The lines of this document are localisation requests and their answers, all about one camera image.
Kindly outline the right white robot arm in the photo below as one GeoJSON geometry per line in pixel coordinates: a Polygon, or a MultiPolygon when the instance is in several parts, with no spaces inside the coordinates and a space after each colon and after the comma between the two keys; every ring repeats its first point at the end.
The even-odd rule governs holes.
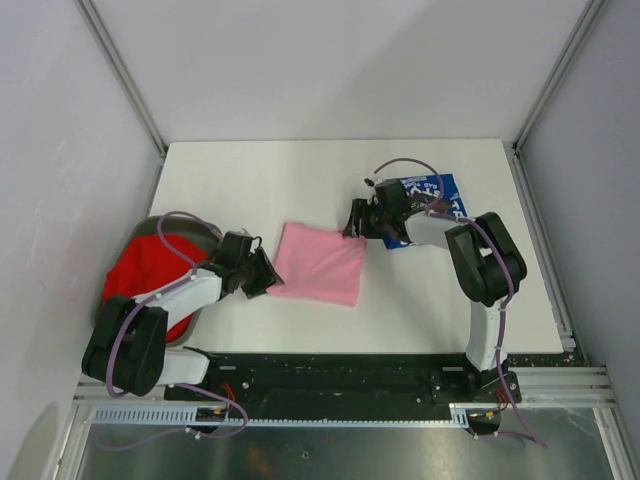
{"type": "Polygon", "coordinates": [[[456,215],[451,201],[411,192],[399,179],[367,178],[365,184],[372,195],[352,201],[343,235],[431,245],[449,252],[458,284],[471,305],[465,355],[473,369],[461,376],[461,388],[473,401],[486,400],[498,385],[492,370],[506,360],[506,306],[527,276],[525,260],[503,220],[494,212],[475,218],[456,215]]]}

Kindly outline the pink t shirt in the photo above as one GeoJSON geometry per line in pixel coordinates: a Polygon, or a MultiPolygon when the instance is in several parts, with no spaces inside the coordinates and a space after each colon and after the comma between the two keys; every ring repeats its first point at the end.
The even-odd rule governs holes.
{"type": "Polygon", "coordinates": [[[354,307],[365,253],[363,238],[288,222],[274,260],[283,283],[270,287],[268,293],[354,307]]]}

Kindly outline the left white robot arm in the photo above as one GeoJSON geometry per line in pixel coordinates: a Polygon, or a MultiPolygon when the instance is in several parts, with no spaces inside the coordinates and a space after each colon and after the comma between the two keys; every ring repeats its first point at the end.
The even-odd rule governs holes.
{"type": "Polygon", "coordinates": [[[281,285],[254,238],[228,232],[213,258],[191,262],[186,273],[132,298],[116,295],[99,313],[81,361],[82,373],[103,382],[116,398],[147,395],[154,387],[185,384],[197,398],[214,397],[221,376],[210,357],[166,345],[170,328],[187,316],[242,290],[248,299],[281,285]]]}

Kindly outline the blue printed t shirt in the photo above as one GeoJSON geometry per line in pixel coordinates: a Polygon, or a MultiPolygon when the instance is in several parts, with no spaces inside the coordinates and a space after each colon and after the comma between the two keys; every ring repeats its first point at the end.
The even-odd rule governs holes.
{"type": "Polygon", "coordinates": [[[418,175],[401,177],[399,181],[403,185],[407,196],[411,200],[413,209],[423,211],[426,206],[441,196],[434,209],[449,216],[466,216],[458,186],[451,173],[441,174],[442,183],[439,183],[436,175],[418,175]]]}

